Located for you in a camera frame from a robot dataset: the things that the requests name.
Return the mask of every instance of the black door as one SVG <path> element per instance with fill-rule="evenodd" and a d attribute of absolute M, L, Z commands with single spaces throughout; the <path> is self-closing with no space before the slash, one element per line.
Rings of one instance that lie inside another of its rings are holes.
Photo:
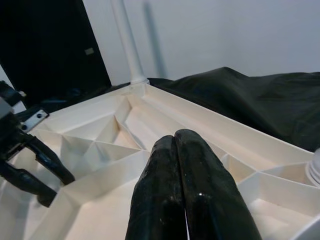
<path fill-rule="evenodd" d="M 111 86 L 82 0 L 0 0 L 0 64 L 27 106 Z"/>

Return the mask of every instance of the white wall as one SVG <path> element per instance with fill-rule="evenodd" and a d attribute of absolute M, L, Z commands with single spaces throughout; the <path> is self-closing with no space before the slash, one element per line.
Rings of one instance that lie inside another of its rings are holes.
<path fill-rule="evenodd" d="M 319 0 L 124 1 L 147 77 L 319 71 Z M 110 0 L 83 2 L 112 84 L 129 82 Z"/>
<path fill-rule="evenodd" d="M 4 69 L 2 68 L 1 65 L 0 65 L 0 81 L 5 81 L 9 86 L 11 86 L 13 88 L 8 76 L 6 75 Z M 23 105 L 22 102 L 19 102 L 17 105 L 15 105 L 13 107 L 13 109 L 14 109 L 15 113 L 19 113 L 21 111 L 26 110 L 26 108 L 25 108 L 25 106 Z"/>

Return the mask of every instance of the black cloth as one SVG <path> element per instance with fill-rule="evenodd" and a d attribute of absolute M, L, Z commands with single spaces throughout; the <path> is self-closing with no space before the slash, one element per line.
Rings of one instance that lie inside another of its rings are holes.
<path fill-rule="evenodd" d="M 150 84 L 290 144 L 320 147 L 320 72 L 249 77 L 231 68 Z"/>

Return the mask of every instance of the white plastic tray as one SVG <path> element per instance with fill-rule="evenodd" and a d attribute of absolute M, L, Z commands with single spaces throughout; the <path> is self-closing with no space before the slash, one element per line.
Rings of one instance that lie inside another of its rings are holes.
<path fill-rule="evenodd" d="M 312 153 L 146 84 L 57 111 L 33 131 L 76 181 L 61 187 L 23 150 L 15 166 L 58 195 L 45 208 L 4 181 L 1 239 L 123 240 L 133 189 L 154 142 L 183 128 L 198 132 L 229 170 L 263 239 L 313 239 L 306 236 L 319 225 L 320 189 L 305 174 Z"/>

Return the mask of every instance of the white support pole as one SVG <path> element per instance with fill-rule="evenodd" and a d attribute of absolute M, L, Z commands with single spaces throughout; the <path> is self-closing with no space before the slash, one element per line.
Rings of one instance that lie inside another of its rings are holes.
<path fill-rule="evenodd" d="M 115 22 L 120 34 L 122 46 L 130 68 L 131 84 L 147 83 L 131 31 L 124 0 L 111 0 Z"/>

